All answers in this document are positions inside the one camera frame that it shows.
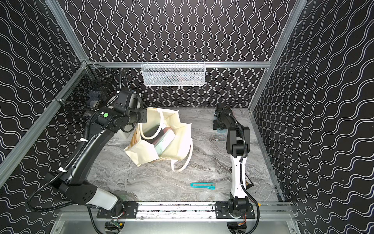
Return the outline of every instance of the wavy line pattern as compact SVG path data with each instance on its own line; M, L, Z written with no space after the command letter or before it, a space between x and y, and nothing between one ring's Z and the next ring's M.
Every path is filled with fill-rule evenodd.
M59 0L92 61L268 61L295 0Z
M309 0L254 116L307 233L373 232L374 2Z
M80 64L43 0L0 2L0 163Z
M57 213L29 213L25 199L73 153L85 124L59 111L0 189L0 233L50 233ZM33 200L35 206L56 206L66 197L51 187Z
M263 72L263 68L207 69L204 86L145 86L140 69L130 69L128 78L131 85L140 90L147 107L212 108L218 101L228 107L245 108Z
M80 62L44 0L0 1L0 163L69 80ZM84 123L58 112L0 188L0 233L48 234L57 213L29 213L25 198L74 151ZM37 206L60 204L45 189Z

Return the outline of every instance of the cable tie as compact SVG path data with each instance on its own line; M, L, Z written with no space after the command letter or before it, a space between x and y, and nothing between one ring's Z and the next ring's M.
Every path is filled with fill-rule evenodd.
M62 172L65 172L65 173L68 172L67 170L64 170L62 167L60 167L58 170L59 170L59 171L62 171Z

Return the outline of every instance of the marble table surface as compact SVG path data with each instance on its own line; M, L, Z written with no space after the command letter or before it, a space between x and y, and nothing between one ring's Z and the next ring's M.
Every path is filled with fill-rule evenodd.
M248 111L233 109L233 112L251 130L246 173L254 186L248 191L259 202L278 201ZM137 167L123 151L132 134L128 139L116 134L98 155L87 180L125 201L227 201L232 184L231 156L226 152L227 132L212 129L214 109L180 109L179 115L181 122L192 123L193 139L192 158L182 172L173 172L167 160ZM176 168L185 160L176 163ZM215 182L216 190L191 188L192 182Z

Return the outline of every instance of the black wire basket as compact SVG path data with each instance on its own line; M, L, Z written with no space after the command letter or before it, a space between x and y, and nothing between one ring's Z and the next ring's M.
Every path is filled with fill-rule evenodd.
M99 65L89 65L60 102L65 113L74 118L86 118L104 106L113 89L115 72Z

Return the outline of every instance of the metal base plate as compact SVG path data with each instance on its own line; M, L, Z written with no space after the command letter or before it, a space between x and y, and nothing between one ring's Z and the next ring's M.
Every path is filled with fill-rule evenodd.
M125 214L121 216L121 219L135 219L138 212L139 204L136 202L123 202L123 209ZM96 218L98 219L111 219L111 216L107 213L106 210L98 211Z
M216 219L231 219L231 215L229 212L229 205L227 202L223 203L216 203L213 206L213 210L215 211L215 218ZM249 211L246 212L247 219L255 219L255 213L253 211L253 206L249 204Z

